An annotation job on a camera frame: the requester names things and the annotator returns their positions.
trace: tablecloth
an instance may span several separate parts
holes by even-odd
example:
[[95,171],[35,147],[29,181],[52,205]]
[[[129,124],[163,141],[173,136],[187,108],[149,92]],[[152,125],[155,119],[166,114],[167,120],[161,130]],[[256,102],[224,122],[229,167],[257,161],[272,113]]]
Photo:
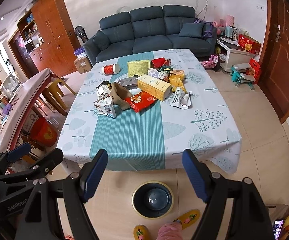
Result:
[[[165,57],[174,69],[185,71],[184,86],[191,92],[189,109],[156,101],[135,113],[115,106],[115,119],[98,115],[93,102],[96,87],[127,77],[127,62]],[[118,63],[118,74],[103,75],[101,67]],[[237,170],[241,135],[226,102],[201,63],[189,49],[139,53],[96,63],[88,73],[69,111],[58,141],[64,157],[85,163],[100,148],[107,150],[107,168],[112,171],[140,171],[182,168],[182,152],[190,148],[196,157],[210,160],[228,173]]]
[[30,104],[33,96],[37,93],[43,83],[51,75],[49,68],[44,69],[32,78],[28,79],[22,84],[22,87],[17,92],[13,102],[17,102],[12,107],[8,115],[8,119],[0,134],[0,152],[9,150],[11,141],[16,133],[16,129],[24,115],[28,105]]

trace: sofa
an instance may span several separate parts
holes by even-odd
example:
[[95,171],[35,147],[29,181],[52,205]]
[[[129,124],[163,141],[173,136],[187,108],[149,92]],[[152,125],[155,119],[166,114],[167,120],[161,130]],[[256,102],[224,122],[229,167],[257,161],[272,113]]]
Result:
[[190,49],[196,57],[210,56],[214,52],[217,29],[206,39],[179,37],[185,23],[194,23],[193,7],[182,5],[150,6],[121,12],[99,22],[102,33],[110,45],[100,50],[91,37],[84,45],[86,54],[94,65],[121,56],[163,49]]

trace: phone screen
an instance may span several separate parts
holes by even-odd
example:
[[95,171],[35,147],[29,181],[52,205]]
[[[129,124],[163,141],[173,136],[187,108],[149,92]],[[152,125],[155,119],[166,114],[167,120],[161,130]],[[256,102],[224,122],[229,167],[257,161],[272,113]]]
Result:
[[283,220],[276,220],[273,225],[274,239],[278,240],[282,230]]

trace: sofa backrest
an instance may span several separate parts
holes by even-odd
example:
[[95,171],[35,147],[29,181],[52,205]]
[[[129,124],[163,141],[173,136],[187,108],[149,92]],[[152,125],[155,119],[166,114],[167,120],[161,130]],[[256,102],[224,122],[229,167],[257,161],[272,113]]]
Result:
[[193,7],[184,5],[163,6],[164,22],[166,24],[166,34],[179,34],[182,25],[194,23],[196,12]]
[[99,24],[101,31],[108,36],[111,43],[135,38],[128,12],[121,12],[102,18]]
[[160,6],[150,6],[130,11],[135,38],[166,35],[163,11]]

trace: white side table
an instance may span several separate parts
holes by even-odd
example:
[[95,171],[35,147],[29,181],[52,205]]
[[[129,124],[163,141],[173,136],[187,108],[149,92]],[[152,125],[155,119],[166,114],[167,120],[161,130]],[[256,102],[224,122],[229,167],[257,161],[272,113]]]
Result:
[[230,44],[225,41],[217,41],[217,44],[227,51],[225,63],[220,63],[220,66],[226,72],[232,72],[232,65],[249,62],[253,56],[253,54],[249,53],[240,46]]

